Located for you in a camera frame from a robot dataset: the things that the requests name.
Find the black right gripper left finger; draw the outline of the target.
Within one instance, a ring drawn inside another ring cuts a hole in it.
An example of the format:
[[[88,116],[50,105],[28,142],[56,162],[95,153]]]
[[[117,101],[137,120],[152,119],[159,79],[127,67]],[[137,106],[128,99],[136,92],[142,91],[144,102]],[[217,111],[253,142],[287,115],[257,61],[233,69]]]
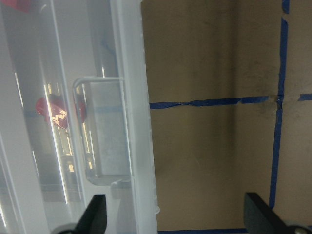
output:
[[[94,195],[78,223],[55,228],[53,234],[104,234],[107,229],[106,195]]]

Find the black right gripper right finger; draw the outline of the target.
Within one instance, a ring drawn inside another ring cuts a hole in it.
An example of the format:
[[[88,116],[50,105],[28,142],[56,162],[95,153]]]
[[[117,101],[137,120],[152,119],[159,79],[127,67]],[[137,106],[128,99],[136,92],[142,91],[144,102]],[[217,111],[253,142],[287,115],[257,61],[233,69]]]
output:
[[[302,225],[286,224],[257,193],[244,195],[244,225],[250,234],[310,234]]]

